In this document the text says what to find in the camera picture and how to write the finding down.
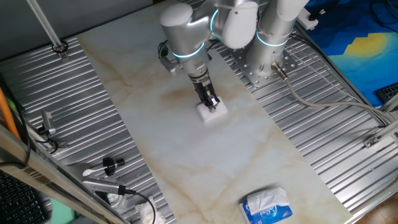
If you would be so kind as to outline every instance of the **white foam block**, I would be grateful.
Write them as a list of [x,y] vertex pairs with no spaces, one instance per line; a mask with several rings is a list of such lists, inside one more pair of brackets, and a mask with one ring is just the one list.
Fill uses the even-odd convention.
[[218,99],[220,100],[220,102],[218,103],[217,109],[214,113],[210,113],[209,108],[205,106],[203,103],[197,106],[199,114],[205,123],[214,120],[216,118],[219,118],[220,116],[223,116],[228,113],[228,110],[226,109],[223,100],[220,97],[218,97]]

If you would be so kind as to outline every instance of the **keyboard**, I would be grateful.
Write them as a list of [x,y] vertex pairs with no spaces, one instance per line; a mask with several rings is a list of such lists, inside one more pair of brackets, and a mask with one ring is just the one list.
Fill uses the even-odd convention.
[[[376,90],[376,95],[381,100],[382,103],[387,103],[397,93],[398,93],[398,83]],[[398,110],[398,106],[392,109],[392,111],[396,110]]]
[[47,221],[37,192],[29,185],[0,171],[0,223],[42,224]]

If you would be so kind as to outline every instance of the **metal base plate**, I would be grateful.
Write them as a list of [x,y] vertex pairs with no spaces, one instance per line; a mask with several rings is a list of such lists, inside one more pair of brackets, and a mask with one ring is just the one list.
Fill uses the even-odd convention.
[[[264,73],[264,71],[260,73],[257,71],[258,69],[255,70],[254,68],[248,66],[246,63],[247,50],[247,48],[242,48],[229,51],[245,76],[250,79],[250,82],[253,84],[254,88],[260,88],[276,79],[279,79],[279,76],[276,74],[276,72],[273,72],[272,70],[267,73]],[[297,69],[297,63],[286,50],[283,52],[283,64],[281,67],[286,73],[293,72]]]

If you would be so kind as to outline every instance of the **marble table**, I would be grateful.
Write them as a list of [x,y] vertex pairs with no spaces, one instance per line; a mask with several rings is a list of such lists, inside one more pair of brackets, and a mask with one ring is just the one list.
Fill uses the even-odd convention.
[[351,214],[220,55],[209,71],[228,115],[204,124],[190,79],[157,58],[163,2],[77,36],[179,223],[240,223],[238,202],[282,187],[280,223],[344,223]]

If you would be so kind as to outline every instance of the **gray hose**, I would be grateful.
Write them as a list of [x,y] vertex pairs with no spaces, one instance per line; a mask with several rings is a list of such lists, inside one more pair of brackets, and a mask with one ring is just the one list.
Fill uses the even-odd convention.
[[303,98],[298,96],[298,94],[296,93],[296,91],[294,91],[294,89],[288,79],[286,79],[285,82],[286,82],[287,87],[291,90],[294,97],[296,97],[297,100],[299,100],[301,103],[303,103],[307,106],[313,106],[313,107],[329,107],[329,106],[340,106],[340,105],[359,106],[359,107],[371,110],[380,116],[385,117],[388,121],[390,121],[390,123],[393,123],[395,121],[395,119],[391,115],[389,115],[379,109],[376,109],[372,106],[366,105],[364,103],[356,103],[356,102],[310,103],[310,102],[307,102]]

